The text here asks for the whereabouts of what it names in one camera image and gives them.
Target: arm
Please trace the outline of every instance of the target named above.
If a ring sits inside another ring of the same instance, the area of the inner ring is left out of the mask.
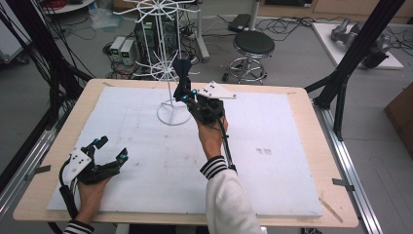
[[[225,130],[228,122],[222,119]],[[209,233],[260,234],[261,229],[237,173],[227,168],[221,156],[222,136],[218,124],[206,126],[197,121],[199,137],[208,159],[201,173],[206,186],[206,221]]]
[[[109,180],[110,178],[107,178],[91,185],[78,182],[81,209],[76,218],[69,222],[63,233],[91,234],[94,232],[90,224],[99,211],[104,188]]]

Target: wooden table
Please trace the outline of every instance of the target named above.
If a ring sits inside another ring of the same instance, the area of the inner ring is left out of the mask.
[[[205,84],[192,84],[193,88]],[[21,198],[15,212],[17,220],[67,221],[68,212],[48,211],[46,208],[58,181],[58,171],[72,151],[78,136],[92,113],[101,91],[105,87],[138,87],[166,89],[168,84],[151,81],[126,81],[94,79],[89,82],[57,136],[43,166],[51,165],[47,173],[36,175]],[[269,86],[223,85],[233,92],[255,92],[287,95],[294,114],[302,145],[319,194],[324,216],[314,218],[290,218],[259,216],[264,226],[302,227],[356,227],[357,216],[350,197],[343,186],[334,185],[333,178],[341,178],[322,132],[319,120],[304,89]],[[99,213],[94,221],[118,223],[162,223],[205,225],[203,214],[135,214]]]

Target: human hand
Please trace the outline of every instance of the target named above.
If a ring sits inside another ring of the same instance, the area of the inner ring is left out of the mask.
[[[99,211],[104,188],[109,180],[110,178],[107,178],[99,183],[89,185],[78,181],[81,209],[75,220],[86,224],[90,224],[92,222],[94,216]]]
[[[217,121],[211,125],[201,123],[195,118],[198,125],[198,136],[203,146],[206,158],[209,160],[215,156],[221,155],[222,134]],[[228,129],[228,121],[225,116],[221,117],[225,132]]]

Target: black metal pole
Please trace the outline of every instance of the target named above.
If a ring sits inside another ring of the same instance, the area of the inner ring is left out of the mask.
[[[326,78],[305,88],[309,93],[324,86],[321,94],[314,99],[314,104],[325,109],[328,109],[330,103],[338,96],[334,117],[334,133],[340,140],[343,140],[341,130],[347,83],[352,73],[366,57],[373,43],[392,20],[404,1],[405,0],[379,1],[355,41],[337,65],[337,68]]]

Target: power supply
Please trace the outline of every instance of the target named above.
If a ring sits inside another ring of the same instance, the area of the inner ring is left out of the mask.
[[[127,39],[121,49],[122,62],[124,65],[133,65],[136,61],[136,46],[133,39]]]
[[[110,46],[110,53],[112,54],[113,61],[122,61],[120,51],[122,49],[122,46],[124,45],[125,39],[127,38],[124,36],[119,36],[113,42],[112,46]]]

